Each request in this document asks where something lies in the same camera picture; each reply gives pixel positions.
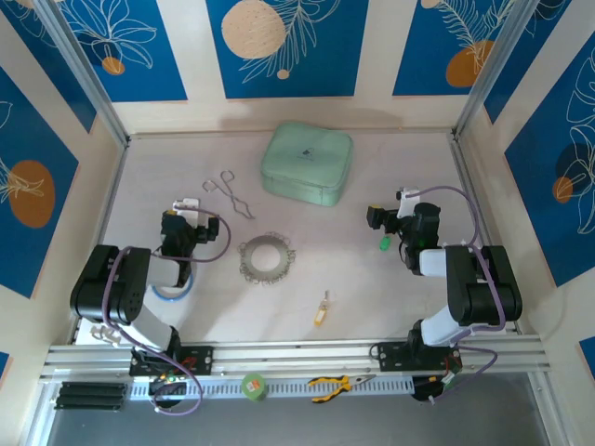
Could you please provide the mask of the silver chain bracelet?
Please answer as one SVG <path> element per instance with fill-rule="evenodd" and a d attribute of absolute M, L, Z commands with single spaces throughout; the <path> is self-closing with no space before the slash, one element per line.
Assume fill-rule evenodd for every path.
<path fill-rule="evenodd" d="M 253 254 L 260 246 L 270 245 L 279 255 L 278 264 L 271 270 L 259 269 L 253 260 Z M 240 256 L 239 271 L 253 284 L 272 285 L 284 279 L 296 259 L 296 251 L 291 248 L 290 240 L 284 235 L 269 231 L 259 235 L 237 248 Z"/>

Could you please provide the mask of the aluminium side rail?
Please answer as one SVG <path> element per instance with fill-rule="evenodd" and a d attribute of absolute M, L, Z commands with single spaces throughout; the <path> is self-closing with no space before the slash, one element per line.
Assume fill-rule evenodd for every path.
<path fill-rule="evenodd" d="M 128 153 L 130 143 L 127 143 L 122 153 L 118 156 L 115 171 L 112 175 L 112 180 L 110 183 L 110 187 L 108 188 L 107 195 L 105 197 L 104 203 L 101 207 L 101 211 L 99 213 L 99 225 L 97 227 L 96 233 L 93 238 L 93 242 L 91 243 L 91 247 L 94 247 L 96 244 L 99 244 L 103 241 L 105 237 L 105 232 L 107 230 L 109 220 L 112 213 L 113 203 L 119 188 L 121 176 L 124 171 L 124 167 L 126 164 L 126 157 Z M 67 338 L 67 344 L 72 345 L 77 337 L 78 329 L 80 326 L 80 317 L 79 316 L 71 316 L 71 325 L 69 327 L 69 335 Z"/>
<path fill-rule="evenodd" d="M 464 153 L 459 142 L 455 139 L 455 137 L 449 135 L 448 143 L 450 151 L 452 152 L 453 160 L 455 162 L 461 189 L 471 198 L 474 205 L 473 209 L 475 209 L 475 215 L 477 217 L 477 223 L 475 224 L 475 227 L 477 228 L 478 235 L 476 241 L 473 242 L 473 244 L 478 248 L 478 250 L 481 251 L 484 242 L 488 242 L 488 244 L 490 244 L 492 243 L 492 238 L 489 234 L 489 230 L 482 213 L 478 192 L 473 185 L 469 165 L 465 160 Z M 502 335 L 521 335 L 522 331 L 516 321 L 506 321 L 505 325 L 503 325 L 503 328 L 495 333 Z"/>

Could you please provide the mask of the blue floral wall panel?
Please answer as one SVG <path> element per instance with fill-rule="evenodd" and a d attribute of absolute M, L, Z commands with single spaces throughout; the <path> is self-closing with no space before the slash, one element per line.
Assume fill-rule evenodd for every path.
<path fill-rule="evenodd" d="M 36 13 L 33 0 L 0 0 L 0 10 L 57 88 L 81 126 L 90 133 L 97 111 Z"/>
<path fill-rule="evenodd" d="M 205 0 L 225 96 L 354 94 L 369 0 Z"/>
<path fill-rule="evenodd" d="M 595 33 L 505 151 L 550 273 L 595 267 Z"/>
<path fill-rule="evenodd" d="M 78 160 L 0 68 L 0 285 L 33 296 Z"/>
<path fill-rule="evenodd" d="M 395 97 L 466 95 L 516 0 L 418 0 Z"/>
<path fill-rule="evenodd" d="M 539 0 L 483 106 L 494 124 L 572 0 Z"/>
<path fill-rule="evenodd" d="M 157 0 L 60 0 L 58 6 L 111 101 L 187 98 Z"/>

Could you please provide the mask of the black ridged block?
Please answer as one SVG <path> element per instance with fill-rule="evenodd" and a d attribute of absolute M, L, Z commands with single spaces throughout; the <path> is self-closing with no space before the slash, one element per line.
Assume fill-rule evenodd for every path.
<path fill-rule="evenodd" d="M 118 411 L 125 398 L 122 383 L 63 382 L 55 409 Z"/>

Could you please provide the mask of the green tape roll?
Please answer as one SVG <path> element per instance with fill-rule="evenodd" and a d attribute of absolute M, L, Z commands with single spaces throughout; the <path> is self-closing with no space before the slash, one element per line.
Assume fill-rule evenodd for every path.
<path fill-rule="evenodd" d="M 260 374 L 251 373 L 243 378 L 241 390 L 249 400 L 262 401 L 267 395 L 267 384 Z"/>

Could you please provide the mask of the mint green zip pouch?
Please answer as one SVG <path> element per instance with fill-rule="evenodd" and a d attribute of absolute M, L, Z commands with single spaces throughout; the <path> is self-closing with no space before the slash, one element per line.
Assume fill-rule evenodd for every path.
<path fill-rule="evenodd" d="M 261 160 L 262 187 L 288 199 L 334 206 L 347 184 L 352 155 L 353 141 L 345 132 L 283 123 Z"/>

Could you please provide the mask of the aluminium frame post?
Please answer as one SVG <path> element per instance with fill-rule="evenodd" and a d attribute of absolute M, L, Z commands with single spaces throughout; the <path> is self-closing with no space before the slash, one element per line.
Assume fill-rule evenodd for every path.
<path fill-rule="evenodd" d="M 538 2 L 539 0 L 516 0 L 514 2 L 510 15 L 504 21 L 501 32 L 495 40 L 476 83 L 470 90 L 469 97 L 456 121 L 456 125 L 453 127 L 454 141 L 460 140 L 463 131 L 483 105 L 506 65 L 512 50 L 522 36 L 526 24 L 535 12 Z"/>
<path fill-rule="evenodd" d="M 130 137 L 84 49 L 60 12 L 60 8 L 54 0 L 33 0 L 33 5 L 60 54 L 98 112 L 101 121 L 120 148 L 125 151 Z"/>

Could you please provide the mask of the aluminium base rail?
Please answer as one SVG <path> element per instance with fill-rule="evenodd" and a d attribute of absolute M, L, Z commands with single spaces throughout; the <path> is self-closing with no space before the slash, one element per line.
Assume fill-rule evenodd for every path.
<path fill-rule="evenodd" d="M 378 374 L 378 362 L 370 358 L 372 340 L 307 341 L 304 343 L 216 343 L 211 360 L 211 379 L 240 378 L 258 373 L 268 378 L 313 378 L 318 375 Z M 495 351 L 498 358 L 489 373 L 534 373 L 551 370 L 536 335 L 477 336 L 460 343 L 464 374 L 487 364 Z M 130 347 L 52 346 L 40 378 L 43 382 L 126 381 L 132 361 Z"/>

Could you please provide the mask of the blue stethoscope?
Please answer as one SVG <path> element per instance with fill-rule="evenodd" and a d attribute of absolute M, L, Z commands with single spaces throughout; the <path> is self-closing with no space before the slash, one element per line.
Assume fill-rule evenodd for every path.
<path fill-rule="evenodd" d="M 160 300 L 165 302 L 178 302 L 184 299 L 192 289 L 194 284 L 194 274 L 191 272 L 188 280 L 181 288 L 176 287 L 164 287 L 164 286 L 151 286 L 151 291 Z"/>

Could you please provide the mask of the white plastic bracket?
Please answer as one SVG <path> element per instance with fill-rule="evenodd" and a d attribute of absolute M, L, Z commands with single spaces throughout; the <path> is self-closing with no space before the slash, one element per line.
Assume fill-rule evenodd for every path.
<path fill-rule="evenodd" d="M 108 344 L 114 348 L 120 346 L 122 337 L 119 335 L 119 332 L 113 328 L 99 324 L 93 325 L 89 332 L 94 339 L 100 342 Z"/>

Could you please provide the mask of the yellow black handled pliers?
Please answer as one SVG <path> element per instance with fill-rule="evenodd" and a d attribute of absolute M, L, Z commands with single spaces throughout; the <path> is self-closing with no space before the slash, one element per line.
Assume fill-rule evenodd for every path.
<path fill-rule="evenodd" d="M 363 383 L 366 383 L 373 378 L 375 378 L 375 374 L 361 374 L 355 376 L 319 376 L 313 378 L 308 382 L 308 386 L 316 386 L 322 383 L 329 383 L 329 384 L 336 384 L 337 388 L 332 391 L 330 394 L 322 396 L 322 397 L 315 397 L 311 399 L 312 403 L 315 404 L 323 404 L 329 402 L 330 400 L 334 399 L 336 396 L 342 393 L 348 393 L 352 391 L 354 387 L 357 387 Z"/>

